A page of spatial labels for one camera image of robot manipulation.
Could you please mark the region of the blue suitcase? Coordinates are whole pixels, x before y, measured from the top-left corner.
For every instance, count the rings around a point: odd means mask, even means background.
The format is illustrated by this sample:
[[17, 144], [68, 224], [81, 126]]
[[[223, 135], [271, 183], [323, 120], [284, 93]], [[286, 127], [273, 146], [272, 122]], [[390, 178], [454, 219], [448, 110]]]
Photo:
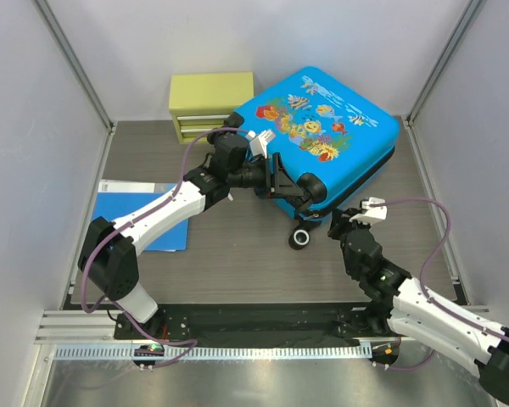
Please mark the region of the blue suitcase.
[[232, 111], [226, 121], [271, 131], [269, 154], [280, 153], [294, 180], [316, 195], [300, 216], [274, 199], [297, 226], [288, 244], [301, 250], [310, 231], [361, 189], [394, 153], [400, 125], [391, 114], [313, 66], [304, 67]]

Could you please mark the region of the blue white box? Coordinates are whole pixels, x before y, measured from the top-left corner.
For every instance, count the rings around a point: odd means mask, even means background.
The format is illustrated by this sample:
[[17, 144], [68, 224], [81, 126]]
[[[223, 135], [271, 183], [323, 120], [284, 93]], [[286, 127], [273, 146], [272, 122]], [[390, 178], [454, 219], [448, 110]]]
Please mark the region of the blue white box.
[[[92, 218], [100, 216], [113, 221], [128, 215], [173, 188], [174, 184], [101, 180], [98, 184], [98, 195], [92, 212]], [[177, 224], [166, 233], [152, 241], [148, 251], [175, 252], [187, 248], [188, 220]]]

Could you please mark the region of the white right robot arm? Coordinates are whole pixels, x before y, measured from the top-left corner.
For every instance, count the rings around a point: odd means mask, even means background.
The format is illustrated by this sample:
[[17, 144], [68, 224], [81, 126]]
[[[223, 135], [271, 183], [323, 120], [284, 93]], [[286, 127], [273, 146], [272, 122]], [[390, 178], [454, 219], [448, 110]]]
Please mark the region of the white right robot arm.
[[371, 300], [367, 329], [411, 337], [455, 361], [481, 388], [509, 406], [509, 326], [475, 315], [422, 285], [383, 256], [370, 232], [386, 211], [336, 209], [328, 236], [339, 241], [347, 275]]

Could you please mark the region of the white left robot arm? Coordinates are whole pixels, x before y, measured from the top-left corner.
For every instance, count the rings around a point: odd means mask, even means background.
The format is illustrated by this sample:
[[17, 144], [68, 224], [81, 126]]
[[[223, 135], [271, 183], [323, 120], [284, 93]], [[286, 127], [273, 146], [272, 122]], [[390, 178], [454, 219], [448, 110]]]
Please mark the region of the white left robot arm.
[[261, 198], [282, 199], [300, 216], [315, 194], [304, 179], [294, 180], [280, 153], [269, 154], [271, 131], [260, 134], [234, 127], [203, 133], [214, 150], [192, 170], [182, 169], [169, 192], [140, 209], [112, 221], [93, 220], [78, 260], [84, 282], [133, 319], [142, 337], [157, 337], [163, 328], [158, 305], [139, 281], [138, 256], [179, 223], [212, 208], [233, 188], [253, 189]]

